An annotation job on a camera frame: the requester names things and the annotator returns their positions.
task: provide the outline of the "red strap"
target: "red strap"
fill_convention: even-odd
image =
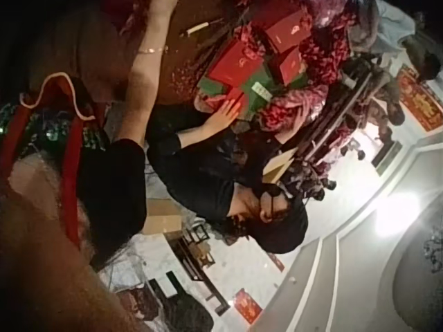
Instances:
[[[37,104],[31,106],[30,108],[32,109],[19,105],[8,126],[8,132],[0,150],[0,177],[2,177],[2,179],[8,180],[11,174],[15,161],[15,150],[26,128],[30,115],[34,110],[39,107],[54,107],[55,105],[74,110],[75,91],[66,74],[54,74],[48,77],[47,80],[47,83],[42,87],[41,98],[38,99]],[[60,95],[64,96],[64,103],[61,104],[64,106],[60,106]],[[62,200],[60,213],[62,220],[65,222],[66,235],[77,247],[80,245],[78,238],[77,171],[82,146],[83,125],[84,122],[78,116],[74,117],[64,153],[60,188]]]
[[[64,152],[61,199],[62,220],[67,237],[77,247],[80,246],[78,238],[78,213],[77,213],[77,170],[82,147],[83,121],[75,117],[72,121],[68,142]]]
[[[8,180],[14,165],[15,150],[29,121],[31,110],[19,105],[8,126],[0,152],[0,176]]]

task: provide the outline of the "red sign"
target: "red sign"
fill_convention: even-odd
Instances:
[[[271,259],[271,261],[275,264],[275,266],[277,266],[278,270],[280,272],[283,272],[284,270],[284,265],[282,263],[282,261],[280,261],[277,256],[275,256],[274,254],[271,254],[270,252],[267,252],[269,258]]]
[[[443,125],[443,108],[437,96],[426,85],[417,83],[414,71],[403,65],[397,76],[400,100],[420,122],[424,130],[432,131]]]
[[[249,324],[254,323],[262,312],[262,308],[244,288],[240,289],[236,294],[234,306]]]

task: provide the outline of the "black shirt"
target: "black shirt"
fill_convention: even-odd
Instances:
[[[156,107],[147,127],[147,157],[176,201],[199,216],[220,220],[229,212],[235,182],[249,187],[261,183],[263,168],[280,143],[261,133],[245,134],[244,140],[254,142],[255,149],[248,151],[240,172],[229,158],[236,139],[230,129],[181,149],[176,132],[198,127],[208,116],[183,105]]]

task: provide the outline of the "red box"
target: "red box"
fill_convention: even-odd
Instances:
[[[302,57],[298,47],[291,48],[282,54],[275,55],[268,63],[274,78],[288,85],[296,78],[302,69]]]
[[[241,104],[241,106],[240,106],[240,114],[242,114],[244,108],[247,106],[248,98],[244,94],[244,92],[242,90],[240,90],[239,88],[232,88],[228,92],[228,94],[226,95],[226,98],[224,98],[223,100],[216,101],[216,102],[206,101],[206,104],[211,109],[216,111],[216,110],[218,110],[222,106],[222,104],[224,103],[225,100],[232,100],[232,99],[234,99],[235,102],[239,102]]]
[[[283,53],[311,35],[301,24],[305,15],[297,4],[268,1],[254,16],[253,24],[264,31],[278,53]]]
[[[210,67],[206,77],[235,87],[245,83],[259,69],[263,59],[249,59],[245,56],[244,49],[241,41],[233,40]]]

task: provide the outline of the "black top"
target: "black top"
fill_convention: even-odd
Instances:
[[[91,224],[98,254],[93,265],[106,262],[141,231],[146,219],[145,153],[132,140],[118,140],[106,151],[82,151],[77,196]]]
[[[263,168],[280,143],[248,133],[257,149],[248,151],[243,172],[231,158],[237,136],[230,129],[181,149],[176,132],[198,127],[208,116],[183,105],[156,107],[147,127],[147,157],[176,201],[199,216],[220,220],[229,212],[235,182],[260,184]]]

